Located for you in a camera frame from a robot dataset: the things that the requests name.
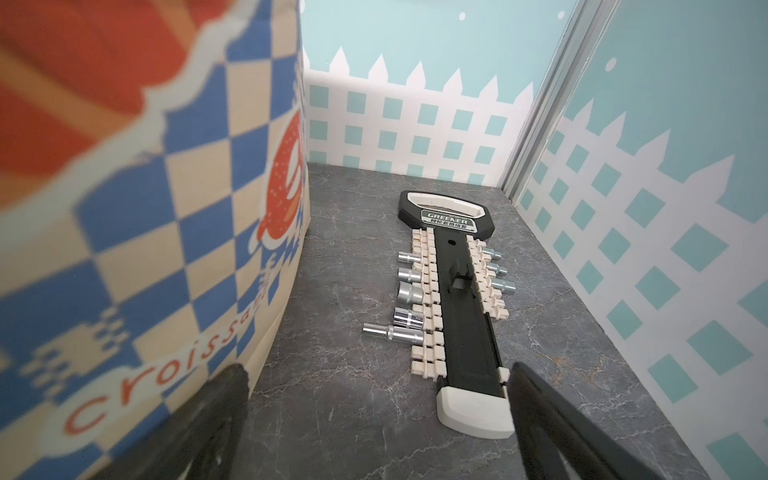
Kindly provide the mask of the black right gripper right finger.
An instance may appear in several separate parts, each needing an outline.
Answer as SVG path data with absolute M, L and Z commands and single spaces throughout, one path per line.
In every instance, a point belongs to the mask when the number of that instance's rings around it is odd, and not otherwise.
M 509 402 L 529 479 L 659 479 L 529 366 L 511 369 Z

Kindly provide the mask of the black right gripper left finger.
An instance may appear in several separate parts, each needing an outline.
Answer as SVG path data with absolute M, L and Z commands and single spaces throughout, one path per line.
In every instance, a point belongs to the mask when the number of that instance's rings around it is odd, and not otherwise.
M 96 479 L 228 479 L 247 417 L 240 364 L 208 381 L 161 426 L 96 473 Z

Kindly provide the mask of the checkered paper croissant bag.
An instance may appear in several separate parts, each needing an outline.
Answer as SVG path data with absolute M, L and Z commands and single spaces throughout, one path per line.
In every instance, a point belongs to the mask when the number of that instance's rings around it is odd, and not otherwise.
M 1 5 L 1 475 L 96 479 L 249 395 L 309 226 L 295 1 Z

